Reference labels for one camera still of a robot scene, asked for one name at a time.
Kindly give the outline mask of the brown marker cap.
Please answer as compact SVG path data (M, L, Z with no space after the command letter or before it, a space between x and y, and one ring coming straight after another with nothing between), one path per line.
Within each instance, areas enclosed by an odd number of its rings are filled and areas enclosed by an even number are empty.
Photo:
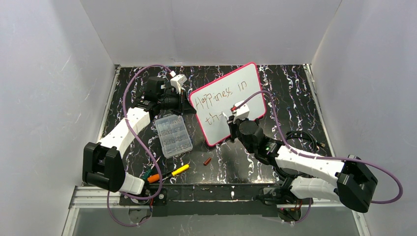
M211 160L212 160L212 158L208 158L204 163L203 163L203 165L204 166L207 166L210 162L211 162Z

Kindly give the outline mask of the pink framed whiteboard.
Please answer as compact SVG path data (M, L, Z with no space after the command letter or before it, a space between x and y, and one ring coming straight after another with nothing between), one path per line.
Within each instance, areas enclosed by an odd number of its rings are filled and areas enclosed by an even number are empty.
M215 146L230 136L227 125L232 107L261 91L257 65L250 62L191 92L189 101L196 110L196 117L207 145Z

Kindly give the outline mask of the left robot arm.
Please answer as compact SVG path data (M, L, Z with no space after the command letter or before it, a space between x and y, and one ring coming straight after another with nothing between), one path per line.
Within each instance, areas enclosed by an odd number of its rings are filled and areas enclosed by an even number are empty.
M127 118L97 143L89 142L83 153L83 182L111 192L139 195L145 181L125 172L123 155L135 136L161 111L175 115L195 114L182 87L187 77L178 74L169 81L150 77L143 94L127 111Z

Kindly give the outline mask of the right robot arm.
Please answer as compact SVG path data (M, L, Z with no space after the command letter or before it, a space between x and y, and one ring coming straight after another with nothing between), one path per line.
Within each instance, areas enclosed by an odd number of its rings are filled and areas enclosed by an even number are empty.
M266 136L256 121L247 118L230 116L227 125L231 139L238 139L259 162L298 172L284 178L280 194L337 201L351 210L368 212L378 180L361 159L310 158L308 152Z

